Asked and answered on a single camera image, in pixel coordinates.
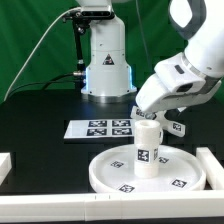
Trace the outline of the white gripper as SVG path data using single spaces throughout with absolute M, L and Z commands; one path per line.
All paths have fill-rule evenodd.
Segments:
M 221 79 L 197 70 L 184 53 L 160 61 L 136 96 L 145 119 L 155 120 L 154 112 L 204 104 L 221 86 Z

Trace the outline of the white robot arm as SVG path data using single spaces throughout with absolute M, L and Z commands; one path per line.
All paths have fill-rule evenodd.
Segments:
M 131 93 L 144 112 L 158 112 L 209 101 L 224 78 L 224 0 L 171 0 L 169 17 L 188 41 L 183 52 L 156 64 L 140 89 L 132 85 L 125 58 L 125 26 L 113 3 L 128 0 L 76 0 L 75 17 L 91 29 L 91 62 L 82 93 L 98 102 Z

